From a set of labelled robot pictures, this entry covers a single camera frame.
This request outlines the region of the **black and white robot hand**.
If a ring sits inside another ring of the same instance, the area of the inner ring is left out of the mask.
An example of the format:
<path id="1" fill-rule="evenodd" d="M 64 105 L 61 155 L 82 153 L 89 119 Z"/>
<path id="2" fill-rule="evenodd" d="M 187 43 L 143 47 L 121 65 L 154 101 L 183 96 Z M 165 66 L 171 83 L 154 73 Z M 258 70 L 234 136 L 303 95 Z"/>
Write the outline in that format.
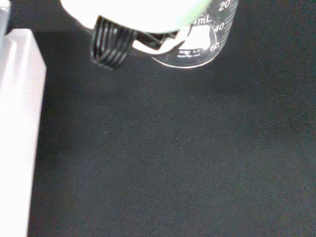
<path id="1" fill-rule="evenodd" d="M 63 9 L 91 32 L 91 61 L 108 70 L 136 50 L 173 52 L 188 39 L 209 0 L 62 0 Z"/>

